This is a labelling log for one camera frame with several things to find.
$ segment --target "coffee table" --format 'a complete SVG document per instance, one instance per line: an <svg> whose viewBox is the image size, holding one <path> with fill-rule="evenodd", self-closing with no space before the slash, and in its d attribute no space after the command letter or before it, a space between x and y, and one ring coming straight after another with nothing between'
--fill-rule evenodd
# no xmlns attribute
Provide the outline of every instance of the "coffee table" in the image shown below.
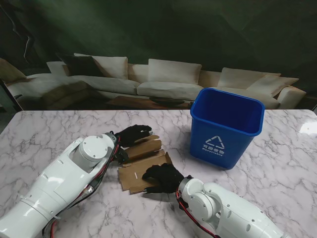
<svg viewBox="0 0 317 238"><path fill-rule="evenodd" d="M176 106L167 107L157 104L146 98L132 98L125 96L118 96L106 103L110 109L124 110L124 109L144 109L144 110L166 110L166 109L190 109L189 103L183 103Z"/></svg>

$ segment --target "recycling symbol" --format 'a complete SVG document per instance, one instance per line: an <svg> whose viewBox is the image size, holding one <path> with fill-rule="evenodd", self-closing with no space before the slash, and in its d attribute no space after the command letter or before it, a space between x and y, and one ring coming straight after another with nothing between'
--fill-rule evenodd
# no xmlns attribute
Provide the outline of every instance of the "recycling symbol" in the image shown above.
<svg viewBox="0 0 317 238"><path fill-rule="evenodd" d="M211 139L206 140L206 144L211 145L211 146L215 146L219 149L224 149L224 145L222 143L222 140L219 136L214 136Z"/></svg>

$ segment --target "bin rim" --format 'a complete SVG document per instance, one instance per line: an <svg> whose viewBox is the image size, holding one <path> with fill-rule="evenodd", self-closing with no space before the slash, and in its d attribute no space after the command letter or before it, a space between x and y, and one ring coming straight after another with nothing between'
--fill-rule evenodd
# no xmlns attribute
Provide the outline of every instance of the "bin rim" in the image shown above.
<svg viewBox="0 0 317 238"><path fill-rule="evenodd" d="M208 121L208 120L205 120L205 119L201 119L201 118L198 118L196 115L193 114L193 110L195 108L195 105L197 103L197 99L207 90L214 90L214 91L218 91L218 92L222 92L222 93L226 93L226 94L230 94L230 95L233 95L233 96L236 96L236 97L240 97L240 98L246 98L246 99L250 99L252 101L255 101L257 103L259 103L261 105L261 120L260 120L260 127L259 127L259 130L255 133L247 133L245 131L242 131L242 130L237 130L237 129L234 129L234 128L231 128L231 127L228 127L228 126L225 126L225 125L221 125L221 124L218 124L216 122L212 122L212 121ZM222 128L225 128L225 129L228 129L228 130L231 130L231 131L234 131L234 132L237 132L237 133L240 133L240 134L243 134L243 135L247 135L247 136L257 136L259 135L261 132L262 132L262 127L263 127L263 120L264 120L264 112L265 112L265 106L262 102L260 102L259 100L256 100L256 99L253 99L253 98L248 98L248 97L245 97L245 96L241 96L241 95L238 95L238 94L234 94L234 93L229 93L229 92L225 92L225 91L221 91L221 90L218 90L218 89L214 89L214 88L204 88L202 89L197 98L195 99L191 109L190 109L190 115L192 116L192 118L194 118L195 120L199 120L199 121L202 121L202 122L205 122L207 124L212 124L212 125L217 125L219 127L222 127Z"/></svg>

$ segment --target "living room picture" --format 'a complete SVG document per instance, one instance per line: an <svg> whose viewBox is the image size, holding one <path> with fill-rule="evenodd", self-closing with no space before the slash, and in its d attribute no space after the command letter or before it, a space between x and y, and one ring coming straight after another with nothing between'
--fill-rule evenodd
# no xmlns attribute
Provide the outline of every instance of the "living room picture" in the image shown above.
<svg viewBox="0 0 317 238"><path fill-rule="evenodd" d="M0 0L0 79L23 110L190 109L204 88L312 109L312 4Z"/></svg>

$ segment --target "folded cardboard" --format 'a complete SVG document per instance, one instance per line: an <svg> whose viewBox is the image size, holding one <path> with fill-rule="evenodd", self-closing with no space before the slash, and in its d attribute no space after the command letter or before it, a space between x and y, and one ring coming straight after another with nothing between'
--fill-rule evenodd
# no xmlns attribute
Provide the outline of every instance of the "folded cardboard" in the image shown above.
<svg viewBox="0 0 317 238"><path fill-rule="evenodd" d="M130 193L138 193L142 192L146 187L157 185L155 180L142 180L142 175L149 167L164 163L172 164L172 161L168 153L165 154L163 150L159 150L148 158L126 164L126 167L119 168L118 172L122 190L130 190Z"/></svg>
<svg viewBox="0 0 317 238"><path fill-rule="evenodd" d="M129 156L129 160L141 159L151 155L154 151L161 149L162 142L156 140L159 137L157 135L150 135L139 140L136 145L127 148L125 152Z"/></svg>

